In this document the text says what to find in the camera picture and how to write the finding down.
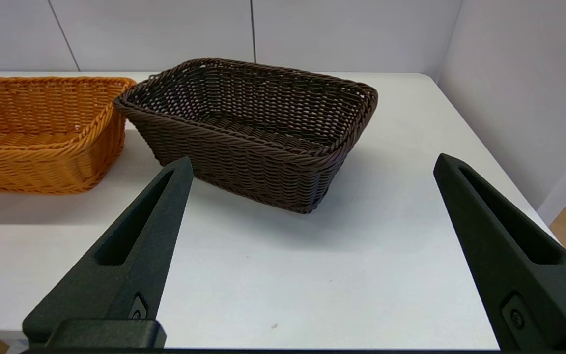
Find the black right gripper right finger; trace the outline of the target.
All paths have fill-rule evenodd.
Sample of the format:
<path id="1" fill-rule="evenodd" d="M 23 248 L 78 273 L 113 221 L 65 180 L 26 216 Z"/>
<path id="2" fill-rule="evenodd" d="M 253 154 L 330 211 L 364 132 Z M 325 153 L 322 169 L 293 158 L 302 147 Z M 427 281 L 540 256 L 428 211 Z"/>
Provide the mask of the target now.
<path id="1" fill-rule="evenodd" d="M 566 350 L 566 249 L 469 164 L 433 169 L 502 350 Z"/>

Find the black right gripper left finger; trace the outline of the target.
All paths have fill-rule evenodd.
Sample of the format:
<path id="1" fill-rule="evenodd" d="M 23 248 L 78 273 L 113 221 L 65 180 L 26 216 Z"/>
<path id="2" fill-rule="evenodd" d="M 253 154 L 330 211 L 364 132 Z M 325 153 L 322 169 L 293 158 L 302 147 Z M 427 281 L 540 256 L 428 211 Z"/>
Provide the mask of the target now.
<path id="1" fill-rule="evenodd" d="M 32 345 L 163 345 L 161 297 L 194 178 L 167 164 L 27 315 Z"/>

